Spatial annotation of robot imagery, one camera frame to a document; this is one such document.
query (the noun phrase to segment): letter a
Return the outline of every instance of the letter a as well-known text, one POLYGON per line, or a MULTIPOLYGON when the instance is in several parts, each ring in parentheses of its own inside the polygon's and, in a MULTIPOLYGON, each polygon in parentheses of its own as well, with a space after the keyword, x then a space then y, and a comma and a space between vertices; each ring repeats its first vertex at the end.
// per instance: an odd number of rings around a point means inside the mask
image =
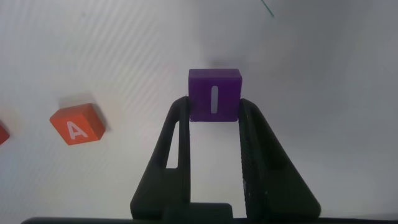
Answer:
POLYGON ((78 136, 78 135, 82 135, 82 136, 87 138, 87 134, 83 130, 81 130, 77 125, 75 125, 75 123, 73 123, 71 121, 68 121, 67 122, 67 126, 68 126, 68 130, 69 130, 69 134, 70 134, 70 138, 71 139, 75 140, 75 137, 78 136))

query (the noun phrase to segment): orange block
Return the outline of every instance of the orange block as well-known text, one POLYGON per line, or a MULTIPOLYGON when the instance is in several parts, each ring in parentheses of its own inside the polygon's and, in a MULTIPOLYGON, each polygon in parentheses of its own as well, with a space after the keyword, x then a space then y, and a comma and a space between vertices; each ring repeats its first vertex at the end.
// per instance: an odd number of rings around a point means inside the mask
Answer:
POLYGON ((0 126, 0 145, 3 144, 10 137, 8 132, 0 126))
POLYGON ((68 145, 100 140, 105 132, 90 103, 59 109, 50 122, 68 145))

